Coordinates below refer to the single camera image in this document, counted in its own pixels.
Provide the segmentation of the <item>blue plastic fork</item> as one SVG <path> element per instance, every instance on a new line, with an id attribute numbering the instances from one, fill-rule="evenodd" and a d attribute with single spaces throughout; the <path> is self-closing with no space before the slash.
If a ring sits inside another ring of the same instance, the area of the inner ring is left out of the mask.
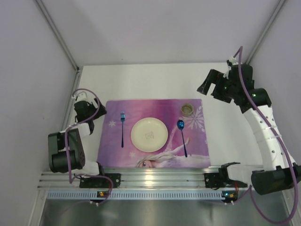
<path id="1" fill-rule="evenodd" d="M 120 113 L 120 121 L 121 121 L 121 147 L 124 147 L 124 121 L 125 121 L 125 112 Z"/>

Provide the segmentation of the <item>small beige cup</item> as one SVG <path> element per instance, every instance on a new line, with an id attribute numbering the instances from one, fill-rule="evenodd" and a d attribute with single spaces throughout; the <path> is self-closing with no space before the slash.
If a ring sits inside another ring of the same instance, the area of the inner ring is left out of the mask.
<path id="1" fill-rule="evenodd" d="M 185 117 L 191 116 L 194 113 L 194 107 L 191 104 L 184 104 L 181 106 L 181 113 Z"/>

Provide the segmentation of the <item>blue plastic spoon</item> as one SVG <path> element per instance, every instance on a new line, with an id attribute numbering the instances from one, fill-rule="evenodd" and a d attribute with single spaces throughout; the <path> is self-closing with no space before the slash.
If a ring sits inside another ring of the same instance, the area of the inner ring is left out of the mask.
<path id="1" fill-rule="evenodd" d="M 183 135 L 183 129 L 184 129 L 184 121 L 183 120 L 178 120 L 177 121 L 177 128 L 181 131 L 182 141 L 183 141 L 183 148 L 184 148 L 184 155 L 187 158 L 188 154 L 187 154 L 186 144 L 185 144 L 184 135 Z"/>

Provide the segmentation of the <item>cream round plate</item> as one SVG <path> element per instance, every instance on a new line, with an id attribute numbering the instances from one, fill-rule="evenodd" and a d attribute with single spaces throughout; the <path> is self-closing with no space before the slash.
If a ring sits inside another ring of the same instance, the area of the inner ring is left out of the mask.
<path id="1" fill-rule="evenodd" d="M 130 137 L 135 148 L 145 153 L 153 153 L 166 144 L 168 129 L 157 118 L 143 118 L 132 127 Z"/>

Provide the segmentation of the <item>purple pink printed cloth mat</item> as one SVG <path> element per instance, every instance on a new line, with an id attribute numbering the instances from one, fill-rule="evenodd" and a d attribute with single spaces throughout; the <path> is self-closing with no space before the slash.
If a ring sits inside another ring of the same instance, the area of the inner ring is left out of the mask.
<path id="1" fill-rule="evenodd" d="M 185 117 L 181 106 L 191 104 L 194 113 Z M 97 161 L 105 167 L 138 168 L 206 168 L 209 157 L 203 105 L 200 99 L 111 100 L 99 144 Z M 121 147 L 120 113 L 125 112 L 124 147 Z M 168 129 L 166 144 L 158 151 L 145 153 L 131 141 L 132 127 L 143 118 L 157 118 Z M 177 121 L 184 121 L 183 135 L 188 157 L 184 155 L 181 131 Z"/>

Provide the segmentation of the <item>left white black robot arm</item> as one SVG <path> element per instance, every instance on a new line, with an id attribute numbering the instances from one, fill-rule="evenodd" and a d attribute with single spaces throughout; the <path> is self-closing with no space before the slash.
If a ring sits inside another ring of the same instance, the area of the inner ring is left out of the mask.
<path id="1" fill-rule="evenodd" d="M 89 166 L 82 140 L 93 134 L 94 120 L 107 113 L 99 98 L 94 100 L 95 105 L 86 100 L 77 101 L 74 104 L 75 125 L 48 135 L 48 160 L 53 173 L 67 173 Z"/>

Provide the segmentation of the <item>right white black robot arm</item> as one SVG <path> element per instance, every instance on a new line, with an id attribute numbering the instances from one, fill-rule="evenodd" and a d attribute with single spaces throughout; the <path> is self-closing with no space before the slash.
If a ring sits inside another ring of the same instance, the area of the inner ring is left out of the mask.
<path id="1" fill-rule="evenodd" d="M 197 91 L 206 95 L 215 85 L 212 96 L 220 101 L 234 102 L 248 121 L 261 152 L 263 166 L 239 162 L 223 164 L 219 174 L 224 183 L 239 181 L 252 185 L 260 195 L 288 190 L 294 187 L 286 154 L 278 139 L 280 134 L 273 117 L 271 100 L 263 88 L 255 88 L 253 68 L 250 65 L 230 65 L 226 73 L 209 71 Z"/>

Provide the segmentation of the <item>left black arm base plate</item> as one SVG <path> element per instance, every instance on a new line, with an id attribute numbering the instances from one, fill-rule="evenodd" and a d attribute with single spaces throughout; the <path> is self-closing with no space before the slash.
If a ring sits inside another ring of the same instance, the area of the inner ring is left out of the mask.
<path id="1" fill-rule="evenodd" d="M 112 183 L 105 178 L 80 178 L 80 188 L 117 188 L 120 186 L 121 182 L 121 174 L 119 173 L 105 173 L 105 176 L 110 178 Z"/>

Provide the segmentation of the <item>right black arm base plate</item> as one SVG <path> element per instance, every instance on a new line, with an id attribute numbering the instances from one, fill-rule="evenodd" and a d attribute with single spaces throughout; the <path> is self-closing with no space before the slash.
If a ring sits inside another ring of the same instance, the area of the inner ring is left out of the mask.
<path id="1" fill-rule="evenodd" d="M 217 190 L 219 188 L 226 188 L 226 187 L 230 187 L 230 188 L 248 187 L 247 184 L 240 181 L 223 179 L 219 173 L 204 173 L 204 181 L 205 181 L 205 187 L 211 188 L 213 190 Z"/>

